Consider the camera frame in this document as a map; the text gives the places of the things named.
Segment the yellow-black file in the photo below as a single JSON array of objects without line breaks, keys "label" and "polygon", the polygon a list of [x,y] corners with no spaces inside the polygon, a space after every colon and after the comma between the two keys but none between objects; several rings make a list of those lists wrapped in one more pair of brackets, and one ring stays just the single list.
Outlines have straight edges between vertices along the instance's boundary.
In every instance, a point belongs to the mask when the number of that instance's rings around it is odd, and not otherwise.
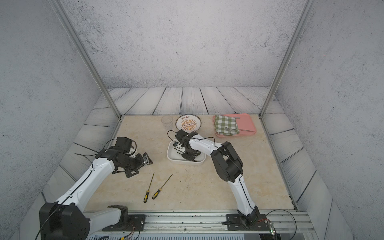
[{"label": "yellow-black file", "polygon": [[162,191],[162,188],[167,184],[167,182],[170,180],[170,178],[173,176],[173,174],[171,174],[170,176],[169,176],[169,178],[165,181],[165,183],[154,193],[154,195],[152,196],[152,199],[153,200],[155,200],[157,197],[158,197],[158,195],[159,195],[159,193]]},{"label": "yellow-black file", "polygon": [[151,185],[152,185],[152,182],[153,182],[153,179],[154,179],[154,175],[155,175],[155,173],[153,173],[151,181],[150,181],[150,184],[149,184],[149,187],[148,187],[148,189],[146,191],[146,195],[145,195],[144,200],[143,200],[144,203],[148,202],[148,198],[149,198],[149,194],[150,194]]}]

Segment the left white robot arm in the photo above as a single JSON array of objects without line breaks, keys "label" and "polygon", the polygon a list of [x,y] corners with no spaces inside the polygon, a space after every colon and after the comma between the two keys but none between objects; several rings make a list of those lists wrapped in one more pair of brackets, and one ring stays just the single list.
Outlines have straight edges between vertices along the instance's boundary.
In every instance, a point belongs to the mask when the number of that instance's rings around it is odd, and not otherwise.
[{"label": "left white robot arm", "polygon": [[130,215],[128,208],[120,205],[108,206],[106,210],[92,214],[84,212],[95,191],[118,168],[124,168],[128,178],[139,173],[139,169],[153,164],[148,154],[129,155],[126,150],[103,149],[87,172],[54,203],[44,204],[39,211],[40,229],[36,239],[41,240],[85,240],[98,231],[127,232],[125,239],[134,232],[144,230],[145,215]]}]

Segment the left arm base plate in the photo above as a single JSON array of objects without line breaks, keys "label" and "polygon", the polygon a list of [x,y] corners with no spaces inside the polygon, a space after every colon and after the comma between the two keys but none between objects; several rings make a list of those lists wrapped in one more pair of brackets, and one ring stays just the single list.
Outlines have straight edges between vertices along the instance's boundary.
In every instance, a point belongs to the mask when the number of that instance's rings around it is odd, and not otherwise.
[{"label": "left arm base plate", "polygon": [[142,232],[144,230],[146,215],[128,215],[126,220],[120,220],[117,224],[105,227],[102,232]]}]

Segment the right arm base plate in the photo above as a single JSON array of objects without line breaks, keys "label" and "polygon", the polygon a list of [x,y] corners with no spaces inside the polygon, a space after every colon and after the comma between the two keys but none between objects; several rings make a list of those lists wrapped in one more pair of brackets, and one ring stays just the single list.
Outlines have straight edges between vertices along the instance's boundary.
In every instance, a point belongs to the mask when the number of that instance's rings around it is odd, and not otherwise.
[{"label": "right arm base plate", "polygon": [[270,231],[271,224],[266,215],[260,214],[258,217],[245,217],[240,214],[227,214],[226,221],[222,222],[227,226],[228,231]]}]

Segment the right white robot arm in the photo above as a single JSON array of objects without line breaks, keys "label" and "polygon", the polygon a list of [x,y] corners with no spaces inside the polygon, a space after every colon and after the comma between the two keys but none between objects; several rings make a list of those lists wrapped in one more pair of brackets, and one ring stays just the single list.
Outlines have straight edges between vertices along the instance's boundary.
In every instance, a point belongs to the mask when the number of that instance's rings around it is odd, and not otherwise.
[{"label": "right white robot arm", "polygon": [[177,142],[185,152],[182,157],[194,160],[198,153],[211,156],[218,176],[227,182],[236,199],[240,224],[250,229],[260,218],[260,211],[252,200],[244,180],[243,162],[229,142],[216,143],[213,137],[204,138],[196,132],[175,132]]}]

